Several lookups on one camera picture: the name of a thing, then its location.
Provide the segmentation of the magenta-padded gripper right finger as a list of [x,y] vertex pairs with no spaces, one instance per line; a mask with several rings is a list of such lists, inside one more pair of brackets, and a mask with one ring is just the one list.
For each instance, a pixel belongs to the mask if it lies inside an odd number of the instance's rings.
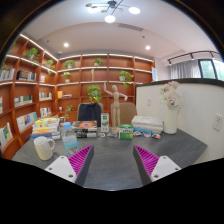
[[168,156],[157,156],[137,145],[133,146],[133,156],[136,160],[143,185],[180,170],[180,167]]

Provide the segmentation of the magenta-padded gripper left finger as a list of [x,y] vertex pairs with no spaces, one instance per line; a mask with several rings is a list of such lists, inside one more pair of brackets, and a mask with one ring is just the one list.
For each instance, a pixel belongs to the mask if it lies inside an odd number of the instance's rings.
[[83,186],[93,155],[94,146],[87,146],[71,156],[58,157],[46,168],[46,171]]

